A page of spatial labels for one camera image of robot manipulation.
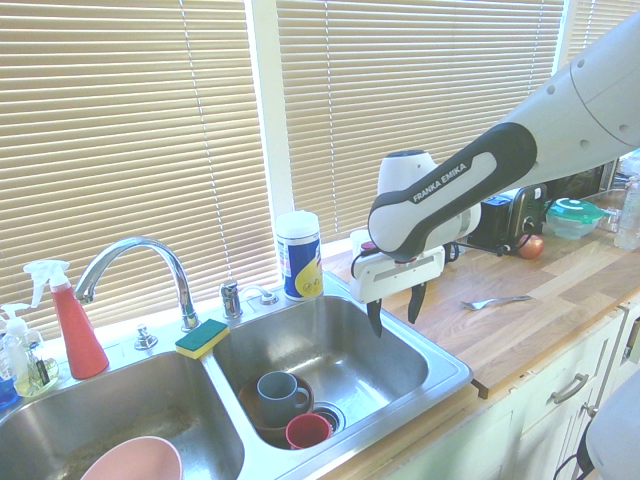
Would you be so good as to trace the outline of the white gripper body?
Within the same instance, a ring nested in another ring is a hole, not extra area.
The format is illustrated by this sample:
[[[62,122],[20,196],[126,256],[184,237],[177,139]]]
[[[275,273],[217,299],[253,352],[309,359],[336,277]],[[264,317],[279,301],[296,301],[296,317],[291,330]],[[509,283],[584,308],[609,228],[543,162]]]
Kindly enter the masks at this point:
[[[437,278],[444,263],[443,246],[420,253],[409,263],[398,263],[384,253],[368,255],[355,262],[350,294],[358,302],[377,301]]]

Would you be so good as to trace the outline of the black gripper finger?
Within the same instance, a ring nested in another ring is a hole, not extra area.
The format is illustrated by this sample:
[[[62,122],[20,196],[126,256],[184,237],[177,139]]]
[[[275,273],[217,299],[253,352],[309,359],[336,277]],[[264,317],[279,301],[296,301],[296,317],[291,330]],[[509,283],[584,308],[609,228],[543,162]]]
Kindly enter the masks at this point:
[[[367,316],[374,334],[380,338],[382,335],[381,310],[382,300],[377,299],[366,304]]]
[[[426,295],[426,290],[426,282],[416,284],[411,288],[411,297],[407,313],[407,319],[410,324],[414,324],[419,316]]]

